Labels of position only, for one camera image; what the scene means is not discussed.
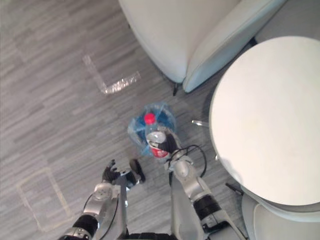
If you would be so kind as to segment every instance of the plastic water bottle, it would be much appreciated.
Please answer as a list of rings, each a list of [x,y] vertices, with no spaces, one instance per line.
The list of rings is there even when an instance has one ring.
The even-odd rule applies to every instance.
[[[150,144],[150,142],[155,144],[163,143],[166,140],[166,134],[158,130],[156,116],[153,113],[147,113],[144,115],[144,122],[145,138],[150,146],[153,156],[158,160],[159,163],[166,162],[166,160],[169,158],[169,153]]]

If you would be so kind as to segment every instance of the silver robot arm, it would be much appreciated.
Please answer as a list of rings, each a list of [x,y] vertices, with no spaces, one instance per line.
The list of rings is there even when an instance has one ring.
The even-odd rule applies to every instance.
[[[212,240],[245,240],[226,211],[221,209],[206,183],[197,175],[191,163],[192,160],[188,156],[181,156],[174,164],[173,174],[193,205],[203,231]]]
[[[58,240],[117,240],[127,233],[126,189],[136,184],[136,177],[130,170],[112,171],[112,165],[105,169],[81,216]]]

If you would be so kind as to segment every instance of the white armchair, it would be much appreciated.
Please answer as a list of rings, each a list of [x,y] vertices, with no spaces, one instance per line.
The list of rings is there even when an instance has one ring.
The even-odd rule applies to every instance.
[[[190,92],[226,65],[286,0],[119,0],[137,40]]]

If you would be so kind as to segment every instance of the round tabletop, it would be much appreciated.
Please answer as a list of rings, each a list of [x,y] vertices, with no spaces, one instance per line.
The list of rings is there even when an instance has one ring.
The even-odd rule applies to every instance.
[[[245,188],[278,204],[320,202],[320,41],[279,37],[246,51],[217,86],[209,124]]]

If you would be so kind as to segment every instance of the black chair leg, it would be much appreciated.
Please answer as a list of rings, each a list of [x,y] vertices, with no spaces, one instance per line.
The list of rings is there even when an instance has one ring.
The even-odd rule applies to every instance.
[[[255,46],[258,44],[257,40],[255,37],[251,38],[249,41],[249,44],[251,45],[251,47]]]
[[[178,83],[175,83],[174,84],[174,88],[173,88],[173,96],[175,96],[178,92],[178,88],[179,88],[179,84]]]
[[[244,191],[242,191],[241,188],[232,186],[232,185],[229,184],[229,183],[226,183],[225,185],[226,185],[229,189],[231,189],[232,191],[234,191],[236,194],[239,194],[239,195],[241,195],[241,196],[244,195]]]

